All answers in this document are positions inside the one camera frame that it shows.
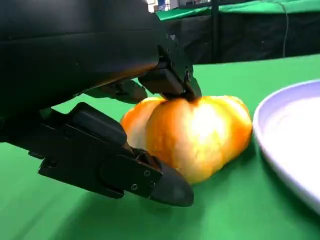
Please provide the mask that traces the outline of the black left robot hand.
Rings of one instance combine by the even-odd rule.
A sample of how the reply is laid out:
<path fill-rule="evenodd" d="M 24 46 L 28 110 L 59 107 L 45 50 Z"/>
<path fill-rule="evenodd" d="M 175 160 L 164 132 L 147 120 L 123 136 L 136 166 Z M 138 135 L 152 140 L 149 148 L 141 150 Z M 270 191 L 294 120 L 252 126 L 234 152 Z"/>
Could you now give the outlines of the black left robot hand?
<path fill-rule="evenodd" d="M 0 140 L 41 160 L 42 176 L 109 198 L 125 192 L 179 207 L 194 193 L 153 153 L 81 94 L 136 104 L 148 93 L 194 100 L 202 92 L 176 36 L 144 0 L 3 0 Z"/>

